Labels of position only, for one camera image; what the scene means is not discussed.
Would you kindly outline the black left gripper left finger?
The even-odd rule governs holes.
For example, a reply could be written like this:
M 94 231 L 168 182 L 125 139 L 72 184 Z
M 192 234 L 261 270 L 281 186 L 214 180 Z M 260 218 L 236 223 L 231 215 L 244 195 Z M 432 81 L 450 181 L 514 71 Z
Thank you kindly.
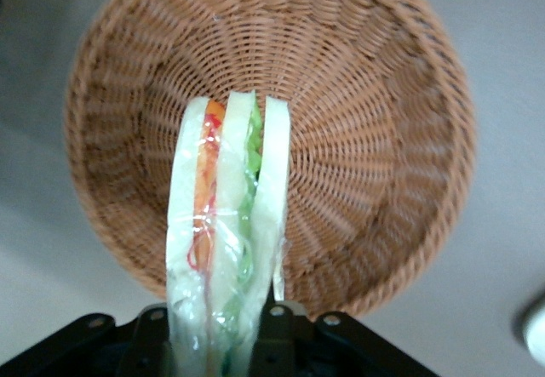
M 1 365 L 2 376 L 169 376 L 165 304 L 145 307 L 123 325 L 90 313 Z

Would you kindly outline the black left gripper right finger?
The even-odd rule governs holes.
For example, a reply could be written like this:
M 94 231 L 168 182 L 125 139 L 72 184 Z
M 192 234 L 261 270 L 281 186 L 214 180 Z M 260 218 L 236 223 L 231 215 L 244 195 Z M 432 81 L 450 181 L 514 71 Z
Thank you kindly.
M 436 373 L 345 312 L 312 321 L 287 304 L 267 304 L 250 375 L 417 377 Z

